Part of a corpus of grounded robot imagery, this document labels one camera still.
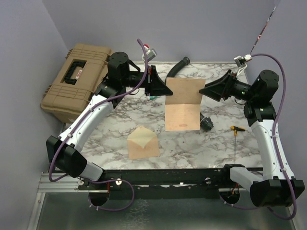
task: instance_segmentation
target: tool case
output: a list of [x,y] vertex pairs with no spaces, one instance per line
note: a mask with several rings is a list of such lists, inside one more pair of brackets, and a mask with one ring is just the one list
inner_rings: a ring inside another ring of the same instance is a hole
[[112,53],[109,47],[77,44],[68,52],[58,76],[46,89],[42,109],[62,122],[74,122],[107,74]]

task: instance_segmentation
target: marble table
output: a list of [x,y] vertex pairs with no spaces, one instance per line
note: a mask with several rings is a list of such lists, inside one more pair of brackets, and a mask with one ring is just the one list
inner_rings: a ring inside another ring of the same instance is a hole
[[[174,64],[156,65],[161,79]],[[228,69],[236,66],[226,64],[194,64],[186,66],[177,77],[205,78],[209,83],[222,77]],[[247,82],[244,74],[240,81]],[[201,112],[211,118],[214,128],[210,132],[165,131],[165,97],[150,100],[140,90],[137,95],[126,96],[116,109],[95,129],[86,142],[82,155],[104,169],[176,169],[218,168],[226,163],[239,163],[246,167],[261,167],[261,158],[251,129],[244,118],[243,106],[233,98],[216,102],[203,96]],[[230,126],[241,126],[246,132],[235,137]],[[137,127],[154,131],[159,140],[160,156],[129,160],[127,137]]]

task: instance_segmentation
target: brown paper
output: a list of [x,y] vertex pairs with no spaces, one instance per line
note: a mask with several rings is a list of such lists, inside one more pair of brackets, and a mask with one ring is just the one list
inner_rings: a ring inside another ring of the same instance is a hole
[[165,97],[165,130],[199,130],[205,79],[167,78],[166,85],[173,95]]
[[138,127],[127,138],[129,159],[160,156],[158,137],[145,127]]

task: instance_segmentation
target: wall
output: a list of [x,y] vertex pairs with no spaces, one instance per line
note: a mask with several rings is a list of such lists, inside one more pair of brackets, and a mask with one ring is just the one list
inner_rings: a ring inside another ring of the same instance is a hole
[[[282,0],[253,53],[269,53],[277,57],[286,74],[286,97],[279,121],[283,148],[297,179],[307,184],[307,2]],[[264,69],[276,71],[280,76],[280,89],[273,99],[277,109],[283,87],[281,72],[274,61],[267,57],[255,57],[247,69],[252,83]],[[301,216],[307,213],[307,191],[298,199]]]
[[140,38],[156,61],[233,61],[250,52],[274,0],[43,0],[66,46],[110,46],[141,60]]
[[45,142],[60,123],[40,109],[67,49],[40,0],[0,3],[0,228],[26,229]]

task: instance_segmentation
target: black hose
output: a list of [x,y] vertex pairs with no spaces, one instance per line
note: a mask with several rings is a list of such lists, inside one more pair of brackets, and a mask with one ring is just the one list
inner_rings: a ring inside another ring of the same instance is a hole
[[[185,66],[190,64],[190,59],[188,57],[184,57],[180,62],[178,62],[167,74],[165,78],[165,84],[167,78],[174,78],[179,71],[181,71]],[[213,129],[213,122],[209,117],[205,117],[203,114],[201,114],[201,128],[207,132]]]
[[178,62],[167,74],[165,78],[165,83],[167,78],[175,77],[179,71],[181,71],[185,66],[190,64],[190,59],[188,57],[184,57],[180,62]]

